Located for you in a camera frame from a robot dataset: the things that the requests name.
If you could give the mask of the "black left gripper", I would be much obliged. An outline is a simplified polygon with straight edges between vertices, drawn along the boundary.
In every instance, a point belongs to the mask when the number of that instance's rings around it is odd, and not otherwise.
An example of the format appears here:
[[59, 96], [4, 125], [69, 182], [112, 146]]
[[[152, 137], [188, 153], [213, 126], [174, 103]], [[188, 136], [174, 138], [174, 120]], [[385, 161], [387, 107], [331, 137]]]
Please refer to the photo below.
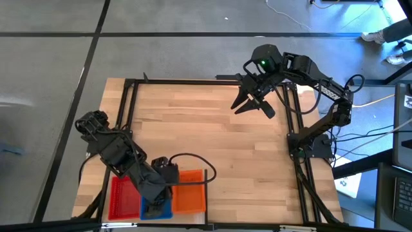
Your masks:
[[172, 215], [172, 193], [165, 179], [148, 166], [140, 166], [135, 180], [135, 187], [147, 202], [144, 206], [145, 217], [157, 217], [160, 214], [162, 202], [162, 214]]

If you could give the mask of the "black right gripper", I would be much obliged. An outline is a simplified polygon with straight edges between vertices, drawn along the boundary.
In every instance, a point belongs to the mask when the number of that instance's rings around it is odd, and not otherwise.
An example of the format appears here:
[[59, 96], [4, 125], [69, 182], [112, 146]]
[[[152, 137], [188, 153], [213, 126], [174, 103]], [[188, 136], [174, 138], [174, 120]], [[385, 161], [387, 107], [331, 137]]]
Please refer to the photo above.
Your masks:
[[250, 100], [248, 95], [262, 101], [264, 96], [274, 89], [274, 78], [267, 74], [238, 74], [240, 83], [239, 92], [230, 107], [232, 110], [239, 106], [234, 112], [235, 114], [244, 113], [246, 111], [260, 110], [260, 105], [253, 100]]

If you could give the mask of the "blue plastic basket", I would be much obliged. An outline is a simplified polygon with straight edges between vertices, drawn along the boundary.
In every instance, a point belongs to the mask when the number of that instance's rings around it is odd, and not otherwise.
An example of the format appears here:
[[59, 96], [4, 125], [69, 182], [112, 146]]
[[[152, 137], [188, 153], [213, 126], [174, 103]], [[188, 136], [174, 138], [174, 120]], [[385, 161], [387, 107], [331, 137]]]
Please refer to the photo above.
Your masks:
[[163, 215], [162, 214], [162, 206], [160, 206], [160, 214], [157, 217], [145, 217], [144, 216], [144, 206], [147, 200], [144, 197], [141, 197], [141, 207], [140, 207], [140, 219], [141, 220], [163, 220], [163, 219], [170, 219], [173, 217], [172, 215]]

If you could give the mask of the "orange plastic basket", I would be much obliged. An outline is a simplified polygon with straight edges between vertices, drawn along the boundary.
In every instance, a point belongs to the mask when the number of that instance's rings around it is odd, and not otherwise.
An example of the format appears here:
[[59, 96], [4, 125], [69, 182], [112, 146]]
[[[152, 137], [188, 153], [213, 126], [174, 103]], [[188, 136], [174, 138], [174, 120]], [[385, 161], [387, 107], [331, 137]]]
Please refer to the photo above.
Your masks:
[[[203, 182], [203, 170], [188, 170], [180, 172], [180, 182]], [[173, 186], [172, 212], [176, 214], [203, 213], [206, 210], [205, 186], [187, 185]]]

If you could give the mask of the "red plastic basket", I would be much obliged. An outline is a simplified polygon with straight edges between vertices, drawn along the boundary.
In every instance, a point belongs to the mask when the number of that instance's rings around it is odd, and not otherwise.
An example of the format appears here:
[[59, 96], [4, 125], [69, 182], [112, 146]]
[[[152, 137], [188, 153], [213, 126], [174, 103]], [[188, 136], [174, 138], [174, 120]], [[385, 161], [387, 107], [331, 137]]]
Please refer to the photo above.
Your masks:
[[113, 177], [109, 196], [109, 220], [140, 218], [141, 196], [129, 177]]

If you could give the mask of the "white printed paper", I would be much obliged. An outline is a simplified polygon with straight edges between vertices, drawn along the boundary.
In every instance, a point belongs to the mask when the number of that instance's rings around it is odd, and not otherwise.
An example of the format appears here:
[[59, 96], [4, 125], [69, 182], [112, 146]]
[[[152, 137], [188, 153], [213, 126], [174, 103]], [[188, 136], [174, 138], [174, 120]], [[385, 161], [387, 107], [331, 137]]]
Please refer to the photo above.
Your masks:
[[[336, 155], [335, 158], [337, 159], [337, 161], [332, 162], [335, 168], [351, 162], [347, 158], [341, 158], [339, 155]], [[357, 198], [357, 193], [361, 183], [361, 177], [362, 174], [358, 173], [356, 175], [335, 179], [335, 188], [339, 193], [342, 193], [351, 198]]]

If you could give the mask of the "person's shoe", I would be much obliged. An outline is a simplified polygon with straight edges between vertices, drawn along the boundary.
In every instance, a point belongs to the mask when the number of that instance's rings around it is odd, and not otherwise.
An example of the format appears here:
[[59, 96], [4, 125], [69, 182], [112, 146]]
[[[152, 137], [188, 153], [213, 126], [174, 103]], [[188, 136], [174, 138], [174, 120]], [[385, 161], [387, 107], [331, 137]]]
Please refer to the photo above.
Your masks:
[[400, 65], [407, 63], [407, 60], [404, 58], [404, 54], [389, 55], [386, 57], [386, 61], [392, 65]]
[[386, 40], [385, 40], [385, 38], [384, 38], [384, 36], [383, 36], [383, 31], [382, 30], [379, 30], [379, 31], [377, 31], [377, 32], [372, 32], [372, 33], [366, 33], [366, 32], [363, 32], [362, 34], [361, 34], [361, 37], [360, 37], [363, 41], [366, 41], [366, 42], [375, 42], [375, 43], [377, 43], [377, 44], [383, 44], [383, 43], [385, 43], [386, 42]]

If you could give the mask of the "grey computer monitor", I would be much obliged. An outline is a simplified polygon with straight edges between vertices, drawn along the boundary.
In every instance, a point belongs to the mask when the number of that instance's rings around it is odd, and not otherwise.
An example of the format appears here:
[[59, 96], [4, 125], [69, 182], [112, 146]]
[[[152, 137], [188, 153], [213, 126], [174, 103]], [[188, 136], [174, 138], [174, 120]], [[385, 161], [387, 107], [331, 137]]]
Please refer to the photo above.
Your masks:
[[394, 127], [399, 128], [393, 137], [393, 162], [395, 165], [412, 171], [412, 86], [398, 84], [395, 87]]

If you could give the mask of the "black chair base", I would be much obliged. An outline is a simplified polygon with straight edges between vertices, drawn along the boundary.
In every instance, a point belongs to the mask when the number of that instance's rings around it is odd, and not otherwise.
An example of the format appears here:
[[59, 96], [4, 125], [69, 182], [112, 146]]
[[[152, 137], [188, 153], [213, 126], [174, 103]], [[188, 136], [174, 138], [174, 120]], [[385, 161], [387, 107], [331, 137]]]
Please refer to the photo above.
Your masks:
[[404, 39], [398, 42], [398, 47], [403, 51], [401, 54], [403, 60], [407, 62], [412, 61], [412, 39]]

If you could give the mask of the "person's leg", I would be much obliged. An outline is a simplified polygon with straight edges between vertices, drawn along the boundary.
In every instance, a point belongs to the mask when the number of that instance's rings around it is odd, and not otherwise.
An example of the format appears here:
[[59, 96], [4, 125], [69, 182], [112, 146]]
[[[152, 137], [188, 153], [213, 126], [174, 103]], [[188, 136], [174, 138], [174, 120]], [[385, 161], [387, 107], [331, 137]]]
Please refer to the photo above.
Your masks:
[[384, 41], [391, 43], [412, 35], [412, 24], [408, 19], [393, 23], [382, 30]]

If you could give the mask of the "computer keyboard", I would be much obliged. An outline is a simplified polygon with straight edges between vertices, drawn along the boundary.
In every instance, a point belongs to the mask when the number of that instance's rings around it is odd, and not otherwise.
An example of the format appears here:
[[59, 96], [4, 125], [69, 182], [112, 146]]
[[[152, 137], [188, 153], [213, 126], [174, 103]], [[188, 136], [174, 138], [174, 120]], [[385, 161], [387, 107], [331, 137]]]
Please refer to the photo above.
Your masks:
[[412, 180], [395, 178], [393, 220], [412, 231]]

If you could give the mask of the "black metal shelf frame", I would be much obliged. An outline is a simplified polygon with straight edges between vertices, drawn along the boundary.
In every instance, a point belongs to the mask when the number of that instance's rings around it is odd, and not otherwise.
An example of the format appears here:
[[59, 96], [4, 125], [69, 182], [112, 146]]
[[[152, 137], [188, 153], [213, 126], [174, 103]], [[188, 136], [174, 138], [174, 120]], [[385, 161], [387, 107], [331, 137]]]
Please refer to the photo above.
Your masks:
[[[208, 170], [204, 169], [204, 179], [205, 181], [207, 180], [208, 177]], [[205, 194], [205, 212], [204, 212], [204, 225], [207, 225], [209, 222], [209, 216], [208, 216], [208, 184], [204, 184], [204, 194]]]

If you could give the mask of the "black aluminium table frame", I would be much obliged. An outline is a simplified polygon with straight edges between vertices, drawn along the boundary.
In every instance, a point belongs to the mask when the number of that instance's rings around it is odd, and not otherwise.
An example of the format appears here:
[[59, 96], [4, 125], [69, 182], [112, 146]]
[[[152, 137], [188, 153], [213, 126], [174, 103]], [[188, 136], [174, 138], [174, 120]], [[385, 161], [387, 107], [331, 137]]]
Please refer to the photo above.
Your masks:
[[149, 159], [176, 155], [183, 170], [208, 170], [209, 222], [142, 224], [103, 222], [112, 172], [98, 157], [84, 167], [73, 216], [94, 200], [92, 219], [104, 229], [172, 227], [184, 229], [252, 229], [278, 232], [328, 232], [327, 224], [295, 175], [286, 136], [318, 121], [317, 112], [298, 117], [276, 96], [268, 97], [277, 113], [234, 115], [238, 92], [234, 81], [108, 79], [100, 109], [112, 124], [133, 130]]

